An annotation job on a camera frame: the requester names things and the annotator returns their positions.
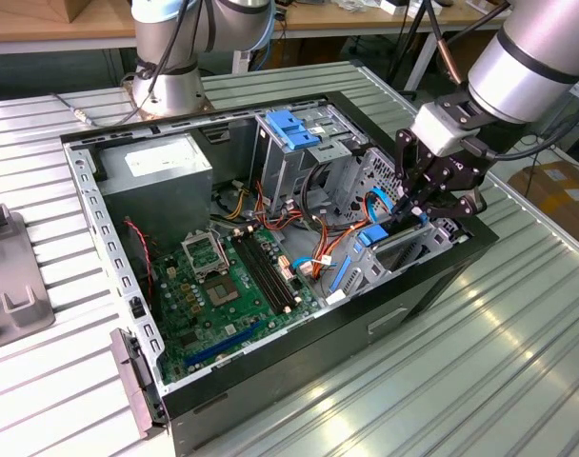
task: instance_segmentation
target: yellow cable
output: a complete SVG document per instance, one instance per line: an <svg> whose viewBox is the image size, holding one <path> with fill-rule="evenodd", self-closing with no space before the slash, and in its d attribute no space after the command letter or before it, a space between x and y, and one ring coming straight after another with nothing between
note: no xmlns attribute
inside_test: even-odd
<svg viewBox="0 0 579 457"><path fill-rule="evenodd" d="M241 193L239 194L239 201L237 202L236 209L228 216L225 216L226 220L231 221L232 219L236 219L237 217L239 217L241 211L243 210L243 198L245 197L246 194L247 191L242 189Z"/></svg>

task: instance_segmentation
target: slotted aluminum surface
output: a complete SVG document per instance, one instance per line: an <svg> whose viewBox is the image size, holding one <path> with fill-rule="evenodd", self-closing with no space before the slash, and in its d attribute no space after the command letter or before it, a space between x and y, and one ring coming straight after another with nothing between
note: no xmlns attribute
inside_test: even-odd
<svg viewBox="0 0 579 457"><path fill-rule="evenodd" d="M412 110L349 63L205 80L217 108L341 90L387 133ZM101 124L120 89L66 95ZM0 203L23 214L56 322L0 348L0 455L172 455L138 441L110 351L122 327L57 136L51 97L0 102ZM501 241L433 309L198 455L579 455L579 252L490 180Z"/></svg>

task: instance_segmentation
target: green motherboard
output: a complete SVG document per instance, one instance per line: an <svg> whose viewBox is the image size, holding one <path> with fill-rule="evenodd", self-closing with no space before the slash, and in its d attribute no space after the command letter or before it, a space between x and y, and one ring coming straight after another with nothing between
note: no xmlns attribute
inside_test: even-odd
<svg viewBox="0 0 579 457"><path fill-rule="evenodd" d="M154 314L158 316L156 324L165 342L161 359L165 384L176 382L319 309L315 295L301 278L288 279L282 275L277 258L283 252L272 234L260 228L249 237L238 241L222 238L219 244L215 241L215 247L199 239L187 248L191 259L178 249L152 263L160 307ZM197 277L194 268L214 264L219 248L226 256L227 268L205 278ZM287 293L291 294L291 311L274 303L278 295L272 293L279 293L280 289L285 289L286 301Z"/></svg>

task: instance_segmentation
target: blue drive bay latch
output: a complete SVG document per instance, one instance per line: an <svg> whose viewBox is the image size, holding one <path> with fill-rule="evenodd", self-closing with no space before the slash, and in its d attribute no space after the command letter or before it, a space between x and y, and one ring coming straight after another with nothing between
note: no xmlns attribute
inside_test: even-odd
<svg viewBox="0 0 579 457"><path fill-rule="evenodd" d="M304 122L287 109L267 113L267 121L291 150L308 148L321 143L318 137L311 135L305 129Z"/></svg>

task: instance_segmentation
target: gray robot arm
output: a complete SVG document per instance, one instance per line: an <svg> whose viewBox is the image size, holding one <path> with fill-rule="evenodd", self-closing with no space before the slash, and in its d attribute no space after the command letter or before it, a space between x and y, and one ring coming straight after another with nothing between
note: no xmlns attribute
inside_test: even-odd
<svg viewBox="0 0 579 457"><path fill-rule="evenodd" d="M460 217L484 210L477 187L488 169L537 149L497 153L479 140L481 129L534 122L579 81L579 0L512 3L514 11L469 71L468 82L425 104L409 129L398 130L395 162L403 197L393 209L396 219L411 212ZM568 129L570 123L554 136ZM455 190L467 193L454 205L439 204Z"/></svg>
<svg viewBox="0 0 579 457"><path fill-rule="evenodd" d="M153 70L176 28L181 3L133 0L132 4L139 58L133 97L138 105L145 100L142 109L156 116L202 108L205 98L197 68L199 53L262 48L274 28L272 0L191 0L168 62L149 94Z"/></svg>

